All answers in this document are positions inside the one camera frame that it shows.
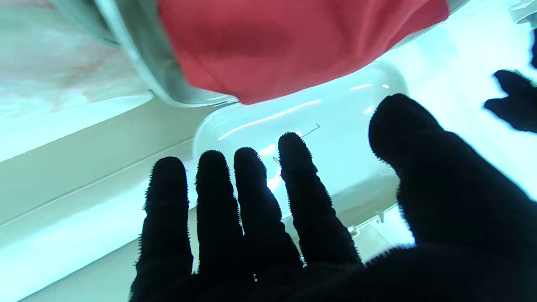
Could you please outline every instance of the glove finger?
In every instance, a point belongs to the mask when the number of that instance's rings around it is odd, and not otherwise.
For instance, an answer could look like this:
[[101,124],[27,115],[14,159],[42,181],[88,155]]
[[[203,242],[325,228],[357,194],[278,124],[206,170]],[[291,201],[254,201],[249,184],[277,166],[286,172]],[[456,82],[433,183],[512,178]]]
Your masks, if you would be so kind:
[[131,301],[144,301],[177,277],[192,273],[186,172],[179,159],[166,157],[157,161],[151,172],[144,209],[147,216]]
[[401,121],[423,119],[396,102],[388,98],[378,107],[369,136],[377,142],[372,144],[375,153],[395,159],[392,166],[401,179],[397,200],[416,244],[440,243],[532,259],[537,250],[537,204],[454,133],[408,128],[414,135],[403,142],[382,135],[379,128],[405,128]]
[[348,229],[336,217],[330,195],[317,176],[306,144],[295,133],[287,133],[280,137],[278,149],[281,177],[306,263],[361,263]]
[[531,82],[523,76],[509,70],[498,70],[494,73],[498,83],[509,96],[531,98],[534,88]]
[[244,237],[256,276],[280,265],[303,267],[299,251],[281,222],[280,206],[266,185],[266,168],[257,152],[239,149],[234,168]]
[[196,175],[198,192],[199,274],[253,280],[244,262],[244,243],[238,205],[224,155],[202,154]]

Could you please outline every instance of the white plastic container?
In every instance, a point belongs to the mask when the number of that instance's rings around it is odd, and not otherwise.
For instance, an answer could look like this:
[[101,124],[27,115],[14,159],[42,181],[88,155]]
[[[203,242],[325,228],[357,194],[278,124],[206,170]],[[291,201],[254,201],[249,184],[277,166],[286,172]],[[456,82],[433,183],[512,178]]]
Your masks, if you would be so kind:
[[204,151],[216,149],[223,152],[232,167],[237,149],[254,148],[267,167],[268,187],[280,203],[283,215],[289,216],[277,144],[282,134],[296,132],[311,150],[336,211],[360,208],[363,221],[352,223],[360,224],[396,203],[398,178],[374,156],[367,136],[376,106],[396,93],[407,93],[398,69],[375,62],[351,75],[292,95],[249,106],[224,107],[199,126],[193,155],[197,159]]

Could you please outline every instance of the red cloth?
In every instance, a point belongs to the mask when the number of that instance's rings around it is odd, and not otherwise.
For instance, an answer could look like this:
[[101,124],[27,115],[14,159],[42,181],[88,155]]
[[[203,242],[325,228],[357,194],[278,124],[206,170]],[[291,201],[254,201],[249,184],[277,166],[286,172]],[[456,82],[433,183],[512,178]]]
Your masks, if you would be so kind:
[[187,80],[244,104],[350,74],[449,15],[446,0],[157,1]]

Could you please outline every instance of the gloved hand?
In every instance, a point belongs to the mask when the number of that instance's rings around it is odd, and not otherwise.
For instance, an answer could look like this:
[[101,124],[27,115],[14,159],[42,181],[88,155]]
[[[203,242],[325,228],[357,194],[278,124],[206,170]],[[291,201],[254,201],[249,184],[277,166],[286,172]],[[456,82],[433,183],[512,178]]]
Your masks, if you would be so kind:
[[[533,34],[531,65],[537,68],[537,30]],[[508,96],[490,99],[484,107],[516,130],[537,133],[537,88],[528,79],[509,70],[499,70],[494,76]]]
[[[354,242],[336,218],[302,139],[287,133],[278,147],[281,177],[308,268],[315,269],[316,263],[327,265],[329,268],[320,271],[328,277],[332,270],[361,267]],[[266,186],[266,169],[256,151],[238,150],[234,168],[240,214],[224,156],[208,151],[199,160],[200,264],[193,275],[185,168],[175,157],[155,164],[147,190],[147,217],[132,302],[238,301],[249,295],[256,300],[260,292],[267,300],[267,294],[280,300],[286,292],[307,283],[300,254],[285,232],[281,210]]]
[[404,95],[378,106],[369,143],[401,179],[397,199],[415,246],[362,265],[306,145],[288,133],[279,141],[281,175],[307,266],[263,164],[244,148],[234,160],[244,235],[223,155],[200,158],[192,275],[185,170],[168,157],[147,191],[131,301],[536,301],[537,203]]

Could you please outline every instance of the hand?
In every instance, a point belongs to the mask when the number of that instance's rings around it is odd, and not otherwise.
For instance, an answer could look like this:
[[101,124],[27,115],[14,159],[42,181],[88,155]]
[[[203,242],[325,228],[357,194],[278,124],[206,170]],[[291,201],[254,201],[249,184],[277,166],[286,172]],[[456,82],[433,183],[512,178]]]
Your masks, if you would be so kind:
[[[537,68],[537,30],[534,32],[531,65]],[[490,99],[484,107],[519,131],[537,133],[537,89],[523,76],[508,70],[494,74],[508,96]]]
[[[287,133],[278,147],[281,177],[307,266],[327,263],[361,267],[354,242],[336,218],[302,139]],[[199,160],[196,190],[200,264],[193,275],[185,168],[175,157],[155,164],[147,190],[147,217],[131,301],[237,301],[270,286],[269,279],[274,275],[277,283],[286,283],[278,290],[292,290],[303,263],[285,232],[278,203],[266,186],[265,166],[253,149],[242,148],[235,153],[234,168],[240,215],[224,156],[208,151]],[[266,293],[277,296],[278,290]]]

